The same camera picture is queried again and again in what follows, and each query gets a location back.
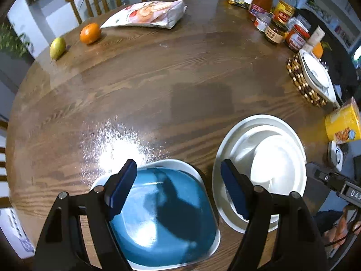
wooden table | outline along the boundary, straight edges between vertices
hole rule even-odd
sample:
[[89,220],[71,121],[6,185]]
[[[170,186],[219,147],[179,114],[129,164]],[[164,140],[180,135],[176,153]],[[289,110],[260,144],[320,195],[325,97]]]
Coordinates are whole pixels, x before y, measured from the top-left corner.
[[[86,193],[129,157],[138,164],[174,158],[197,166],[213,202],[215,154],[227,132],[250,115],[285,120],[307,160],[322,162],[330,109],[300,96],[285,69],[292,52],[266,41],[246,10],[226,0],[185,3],[171,30],[108,28],[87,46],[79,42],[82,25],[65,36],[71,48],[60,60],[50,63],[45,50],[29,69],[10,118],[7,172],[11,201],[34,243],[59,192]],[[92,20],[102,24],[113,13]],[[313,212],[328,192],[308,178],[304,198]],[[242,234],[218,219],[217,252],[183,270],[227,270]],[[86,219],[83,228],[91,261],[99,264]]]

yellow wrapper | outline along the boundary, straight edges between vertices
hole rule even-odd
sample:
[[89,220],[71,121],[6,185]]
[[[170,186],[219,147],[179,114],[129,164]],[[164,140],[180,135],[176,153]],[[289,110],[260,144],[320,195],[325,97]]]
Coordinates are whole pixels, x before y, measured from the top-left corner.
[[325,124],[329,140],[337,144],[361,139],[360,112],[354,98],[327,115]]

blue bowl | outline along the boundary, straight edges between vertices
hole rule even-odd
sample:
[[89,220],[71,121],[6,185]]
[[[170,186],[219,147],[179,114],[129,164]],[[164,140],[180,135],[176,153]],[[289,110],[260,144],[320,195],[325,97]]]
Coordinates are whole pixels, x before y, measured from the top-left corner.
[[138,270],[197,262],[219,243],[203,184],[188,173],[163,167],[138,169],[123,210],[110,225],[124,256]]

juice bottle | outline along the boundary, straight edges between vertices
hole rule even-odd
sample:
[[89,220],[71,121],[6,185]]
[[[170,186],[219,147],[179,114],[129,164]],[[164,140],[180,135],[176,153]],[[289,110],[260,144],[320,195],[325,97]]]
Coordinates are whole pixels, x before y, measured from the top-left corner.
[[274,19],[286,24],[295,13],[297,0],[279,0],[274,12]]
[[253,0],[248,11],[248,18],[254,21],[258,13],[271,11],[273,0]]

plastic bag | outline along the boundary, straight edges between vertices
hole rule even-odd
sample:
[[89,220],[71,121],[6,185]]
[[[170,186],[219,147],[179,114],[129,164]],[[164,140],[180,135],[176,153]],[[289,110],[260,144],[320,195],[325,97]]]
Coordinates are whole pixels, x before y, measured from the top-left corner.
[[337,144],[361,139],[359,107],[352,97],[342,107],[326,116],[326,132],[329,140]]
[[183,16],[183,0],[174,2],[142,2],[120,10],[100,28],[112,26],[147,26],[171,29]]

